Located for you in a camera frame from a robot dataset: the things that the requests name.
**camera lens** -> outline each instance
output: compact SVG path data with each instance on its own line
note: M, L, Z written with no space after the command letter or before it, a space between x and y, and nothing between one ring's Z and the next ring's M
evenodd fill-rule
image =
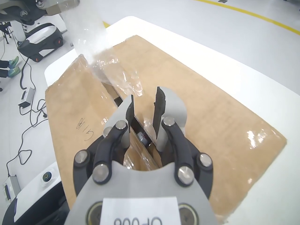
M50 172L46 172L43 175L43 181L48 182L51 179L51 177L52 177L52 174Z

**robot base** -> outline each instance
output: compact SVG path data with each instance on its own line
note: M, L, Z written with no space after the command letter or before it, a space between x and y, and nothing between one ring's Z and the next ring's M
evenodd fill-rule
M42 24L26 34L26 40L18 42L18 50L35 62L41 61L63 45L59 29L51 23Z

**white table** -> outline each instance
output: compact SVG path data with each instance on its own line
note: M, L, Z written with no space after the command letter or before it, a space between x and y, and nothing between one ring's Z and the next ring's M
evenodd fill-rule
M300 96L269 77L201 44L126 17L107 28L112 45L139 35L263 118L287 139L287 146L228 218L229 224L300 224ZM52 85L77 57L70 51L45 70Z

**person's leg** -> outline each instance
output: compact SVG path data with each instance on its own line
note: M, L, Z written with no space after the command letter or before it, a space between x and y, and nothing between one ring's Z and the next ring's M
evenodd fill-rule
M0 68L6 69L9 67L9 61L0 61Z
M18 63L18 61L19 61L19 57L16 56L16 58L15 58L14 60L8 61L8 62L9 62L9 66L8 66L8 67L9 67L10 69L15 68L15 66L16 66L17 63Z
M14 69L8 71L8 77L12 78L16 76L18 73L20 73L20 68L15 67Z
M1 70L0 69L0 77L3 77L3 78L8 77L8 70Z

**plastic bag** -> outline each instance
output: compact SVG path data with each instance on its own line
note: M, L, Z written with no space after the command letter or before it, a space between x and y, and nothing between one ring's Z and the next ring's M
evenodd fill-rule
M126 95L141 96L143 89L137 72L123 69L107 40L97 3L97 0L70 0L58 4L76 53L84 55L102 83L118 87Z

